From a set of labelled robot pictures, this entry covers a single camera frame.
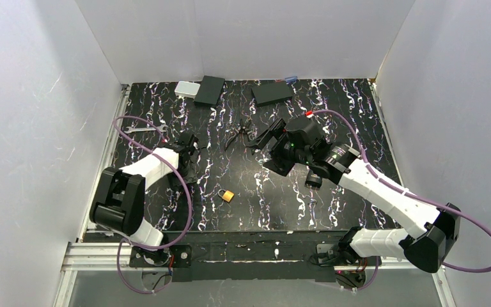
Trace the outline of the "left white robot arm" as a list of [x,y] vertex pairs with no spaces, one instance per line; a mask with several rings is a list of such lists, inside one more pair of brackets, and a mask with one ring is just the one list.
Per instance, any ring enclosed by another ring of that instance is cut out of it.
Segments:
[[168,174],[179,184],[186,184],[185,178],[192,171],[191,156],[196,153],[198,142],[193,133],[185,132],[177,141],[154,149],[137,162],[104,169],[90,207],[90,221],[142,248],[161,246],[163,233],[144,217],[146,190]]

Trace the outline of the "brass padlock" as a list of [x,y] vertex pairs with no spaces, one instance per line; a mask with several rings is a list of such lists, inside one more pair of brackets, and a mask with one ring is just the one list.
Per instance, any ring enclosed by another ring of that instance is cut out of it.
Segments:
[[229,190],[220,189],[217,195],[226,203],[230,203],[234,198],[235,194]]

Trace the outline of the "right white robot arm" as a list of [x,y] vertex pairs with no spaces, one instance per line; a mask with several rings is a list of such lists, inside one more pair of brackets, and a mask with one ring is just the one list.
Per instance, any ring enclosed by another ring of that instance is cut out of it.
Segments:
[[359,151],[342,142],[328,142],[319,124],[305,117],[278,119],[247,147],[263,149],[271,139],[270,159],[263,167],[287,176],[302,164],[321,179],[352,191],[376,205],[400,225],[398,229],[353,227],[338,242],[336,254],[346,260],[388,256],[408,260],[422,271],[435,273],[458,238],[460,218],[454,205],[438,209],[415,200],[363,161]]

